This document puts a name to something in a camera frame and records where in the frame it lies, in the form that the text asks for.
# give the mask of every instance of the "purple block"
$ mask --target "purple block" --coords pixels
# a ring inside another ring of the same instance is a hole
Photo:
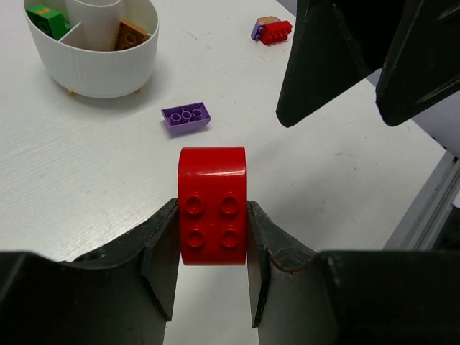
[[[252,29],[251,38],[254,41],[258,41],[260,35],[264,31],[264,26],[269,23],[279,22],[280,20],[274,16],[262,17],[256,20],[256,24],[254,25],[254,29]]]
[[[203,103],[187,104],[161,110],[167,128],[174,134],[197,131],[211,120]]]

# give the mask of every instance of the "white cylinder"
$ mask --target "white cylinder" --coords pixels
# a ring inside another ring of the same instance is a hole
[[[34,5],[34,1],[24,0],[25,8]],[[150,0],[124,0],[124,3],[126,18],[146,29],[150,37],[134,48],[121,51],[82,49],[87,37],[82,37],[81,24],[73,27],[60,41],[54,40],[41,32],[26,15],[42,62],[56,82],[83,96],[116,98],[139,90],[149,80],[157,53],[157,12]]]
[[[108,52],[114,49],[124,0],[65,0],[70,25],[81,23],[86,49]]]

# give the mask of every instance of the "green block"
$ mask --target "green block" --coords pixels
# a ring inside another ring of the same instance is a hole
[[[62,13],[45,5],[28,8],[27,15],[42,32],[55,40],[60,40],[70,29]]]

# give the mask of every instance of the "building block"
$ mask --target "building block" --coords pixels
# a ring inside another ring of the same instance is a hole
[[[244,147],[184,147],[179,159],[178,193],[184,265],[244,265]]]
[[[55,40],[60,40],[70,30],[70,25],[65,22],[64,15],[55,9],[45,5],[36,5],[29,7],[26,12],[32,23]]]
[[[287,20],[266,24],[260,35],[260,41],[264,45],[282,42],[288,39],[288,35],[292,32],[293,26]]]
[[[149,38],[149,33],[128,19],[120,21],[114,50],[126,50],[141,45]]]
[[[269,23],[279,22],[280,20],[277,17],[269,16],[269,17],[262,17],[256,20],[256,24],[254,25],[254,29],[252,29],[251,38],[254,41],[258,41],[260,39],[260,35],[264,31],[264,26]]]
[[[187,104],[161,110],[167,128],[174,134],[197,131],[211,121],[203,103]]]

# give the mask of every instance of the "white tabletop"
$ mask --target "white tabletop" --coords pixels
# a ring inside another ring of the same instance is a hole
[[[275,0],[155,0],[160,38],[143,93],[70,97],[46,74],[20,1],[1,21],[0,249],[73,259],[177,195],[184,146],[243,145],[248,198],[314,249],[380,249],[443,150],[414,123],[386,127],[366,80],[292,129],[275,107],[290,41],[265,47]],[[207,130],[171,137],[160,109],[203,101]],[[244,267],[180,266],[166,344],[257,344]]]

